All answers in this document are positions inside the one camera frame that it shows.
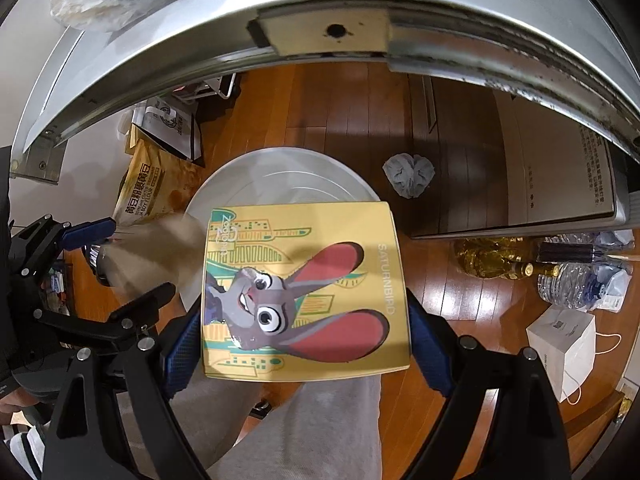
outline rabbit ear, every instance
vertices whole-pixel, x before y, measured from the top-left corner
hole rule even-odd
[[[385,341],[389,322],[377,310],[354,310],[290,328],[270,346],[297,357],[345,363],[370,354]]]
[[[364,250],[354,242],[325,247],[284,280],[295,298],[335,283],[355,270],[364,259]]]

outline yellow box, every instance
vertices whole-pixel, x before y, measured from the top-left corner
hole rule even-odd
[[[209,377],[314,381],[409,366],[404,277],[385,202],[214,209],[204,269]]]

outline white wall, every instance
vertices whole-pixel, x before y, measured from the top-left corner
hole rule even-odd
[[[50,16],[48,0],[19,0],[1,25],[0,146],[12,143],[31,88],[63,30]],[[46,213],[74,224],[111,215],[129,165],[116,131],[118,118],[106,118],[69,140],[58,186],[10,181],[16,225]]]

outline cartoon rabbit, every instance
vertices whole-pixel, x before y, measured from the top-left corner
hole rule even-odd
[[[364,258],[353,242],[330,245],[288,278],[243,267],[225,291],[206,273],[204,323],[226,322],[236,346],[270,346],[313,361],[340,363],[364,357],[385,341],[386,317],[370,309],[325,317],[294,328],[296,298],[335,283]]]

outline person's hand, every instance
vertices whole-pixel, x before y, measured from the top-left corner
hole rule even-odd
[[[0,426],[11,423],[11,416],[16,412],[21,412],[27,406],[38,403],[38,399],[20,387],[12,391],[9,395],[0,399]]]

